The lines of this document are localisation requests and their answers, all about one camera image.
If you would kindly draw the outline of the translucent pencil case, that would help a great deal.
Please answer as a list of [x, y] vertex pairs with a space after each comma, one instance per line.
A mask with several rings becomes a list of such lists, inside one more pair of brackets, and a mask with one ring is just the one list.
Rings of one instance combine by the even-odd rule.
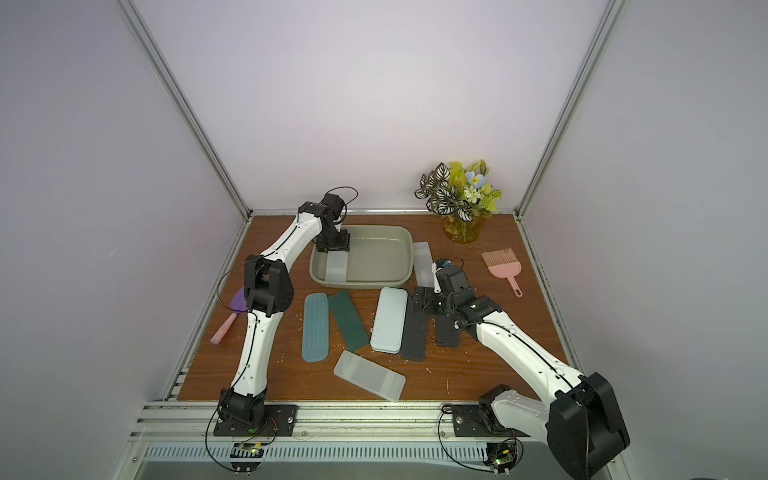
[[428, 242], [415, 242], [412, 246], [413, 269], [419, 287], [434, 288], [433, 259]]
[[389, 402], [398, 402], [406, 378], [350, 351], [343, 351], [333, 373], [336, 377]]
[[330, 251], [327, 253], [325, 280], [330, 283], [344, 283], [347, 281], [348, 251]]

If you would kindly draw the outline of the black pencil case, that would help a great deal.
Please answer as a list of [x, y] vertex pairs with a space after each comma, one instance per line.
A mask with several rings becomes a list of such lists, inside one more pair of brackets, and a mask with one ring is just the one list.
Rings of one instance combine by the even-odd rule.
[[457, 348], [460, 346], [460, 330], [455, 326], [455, 321], [448, 315], [435, 315], [436, 345], [443, 348]]

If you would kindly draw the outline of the teal silicone pencil case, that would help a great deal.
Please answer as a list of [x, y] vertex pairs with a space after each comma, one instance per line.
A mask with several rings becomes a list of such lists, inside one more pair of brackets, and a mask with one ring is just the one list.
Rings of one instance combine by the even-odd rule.
[[304, 300], [302, 358], [316, 363], [329, 353], [329, 303], [325, 293], [307, 295]]

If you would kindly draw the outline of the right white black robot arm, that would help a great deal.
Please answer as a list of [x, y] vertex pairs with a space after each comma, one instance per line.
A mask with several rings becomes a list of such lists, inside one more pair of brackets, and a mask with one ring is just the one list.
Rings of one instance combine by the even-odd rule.
[[547, 444], [573, 479], [589, 479], [630, 444], [610, 382], [585, 375], [549, 353], [527, 335], [502, 307], [478, 296], [462, 267], [447, 259], [432, 266], [434, 292], [424, 311], [445, 316], [459, 331], [490, 349], [534, 391], [526, 414], [521, 397], [500, 386], [483, 400], [488, 431], [518, 430]]

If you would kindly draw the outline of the grey-green plastic storage box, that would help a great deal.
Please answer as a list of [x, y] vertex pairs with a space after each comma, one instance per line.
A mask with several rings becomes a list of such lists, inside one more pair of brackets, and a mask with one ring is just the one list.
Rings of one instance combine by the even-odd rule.
[[346, 276], [327, 277], [328, 254], [311, 251], [310, 278], [319, 285], [338, 289], [400, 287], [413, 270], [413, 239], [409, 230], [394, 225], [349, 225], [350, 250]]

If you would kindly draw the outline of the dark grey pencil case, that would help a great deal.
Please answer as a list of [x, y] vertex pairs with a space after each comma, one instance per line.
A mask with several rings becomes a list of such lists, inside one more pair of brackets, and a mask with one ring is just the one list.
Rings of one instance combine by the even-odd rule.
[[430, 292], [431, 290], [427, 287], [417, 286], [408, 299], [399, 351], [399, 356], [404, 360], [416, 362], [425, 360], [429, 315], [424, 311], [424, 307]]

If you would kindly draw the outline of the white light-blue pencil case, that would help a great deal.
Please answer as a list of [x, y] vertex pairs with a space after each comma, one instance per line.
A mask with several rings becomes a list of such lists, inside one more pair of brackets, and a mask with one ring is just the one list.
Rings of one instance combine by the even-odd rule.
[[374, 351], [390, 354], [400, 351], [408, 298], [404, 289], [381, 289], [370, 339]]

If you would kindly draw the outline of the dark green pencil case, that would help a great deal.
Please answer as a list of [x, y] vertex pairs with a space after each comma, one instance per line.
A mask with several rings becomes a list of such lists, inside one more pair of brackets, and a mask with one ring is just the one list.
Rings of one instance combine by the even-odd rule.
[[369, 337], [347, 291], [328, 298], [331, 312], [345, 342], [346, 348], [356, 352], [369, 344]]

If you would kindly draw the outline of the pink comb brush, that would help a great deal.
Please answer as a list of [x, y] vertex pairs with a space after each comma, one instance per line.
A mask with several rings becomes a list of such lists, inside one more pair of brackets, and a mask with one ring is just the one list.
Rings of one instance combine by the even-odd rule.
[[517, 282], [517, 277], [522, 272], [522, 264], [512, 248], [482, 252], [481, 257], [488, 271], [495, 278], [505, 279], [518, 298], [523, 296], [523, 292]]

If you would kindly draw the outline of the artificial plant in vase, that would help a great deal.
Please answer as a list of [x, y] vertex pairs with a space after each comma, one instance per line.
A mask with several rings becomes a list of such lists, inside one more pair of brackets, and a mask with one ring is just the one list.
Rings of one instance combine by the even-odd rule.
[[469, 166], [461, 162], [439, 163], [423, 174], [414, 196], [424, 200], [427, 210], [442, 219], [445, 235], [453, 242], [478, 239], [486, 219], [498, 213], [502, 191], [488, 180], [484, 160]]

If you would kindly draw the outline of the purple pink spatula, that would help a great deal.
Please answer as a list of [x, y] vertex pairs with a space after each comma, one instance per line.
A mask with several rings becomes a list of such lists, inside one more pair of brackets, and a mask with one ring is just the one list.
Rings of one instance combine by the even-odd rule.
[[221, 324], [218, 330], [210, 339], [210, 343], [218, 345], [231, 329], [233, 323], [241, 313], [246, 311], [246, 299], [244, 295], [244, 289], [240, 288], [232, 297], [229, 304], [230, 314], [227, 319]]

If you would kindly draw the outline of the right circuit board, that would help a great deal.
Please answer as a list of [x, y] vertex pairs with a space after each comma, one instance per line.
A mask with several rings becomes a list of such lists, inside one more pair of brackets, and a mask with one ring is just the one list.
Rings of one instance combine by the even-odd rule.
[[504, 474], [509, 476], [511, 471], [521, 461], [524, 449], [517, 441], [504, 441], [500, 443], [488, 443], [486, 448], [487, 459], [484, 464], [494, 475]]

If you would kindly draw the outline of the circuit board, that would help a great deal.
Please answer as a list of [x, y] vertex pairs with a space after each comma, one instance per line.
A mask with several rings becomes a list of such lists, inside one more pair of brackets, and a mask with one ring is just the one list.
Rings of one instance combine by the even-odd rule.
[[509, 476], [511, 471], [521, 461], [524, 449], [517, 441], [504, 441], [500, 443], [488, 443], [486, 448], [487, 459], [484, 464], [494, 475], [504, 474]]
[[230, 467], [236, 474], [250, 475], [263, 463], [265, 451], [261, 443], [235, 443], [229, 454]]

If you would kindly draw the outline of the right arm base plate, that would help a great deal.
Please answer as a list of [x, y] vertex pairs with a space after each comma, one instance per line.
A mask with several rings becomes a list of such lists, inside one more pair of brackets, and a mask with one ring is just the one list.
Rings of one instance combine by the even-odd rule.
[[527, 437], [522, 431], [502, 426], [491, 408], [484, 404], [446, 404], [443, 410], [451, 416], [456, 437]]

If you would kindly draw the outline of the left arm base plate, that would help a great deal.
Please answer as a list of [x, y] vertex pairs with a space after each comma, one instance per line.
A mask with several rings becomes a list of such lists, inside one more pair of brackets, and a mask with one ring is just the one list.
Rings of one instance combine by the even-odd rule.
[[257, 404], [249, 412], [243, 409], [217, 408], [215, 437], [290, 437], [298, 406], [295, 404]]

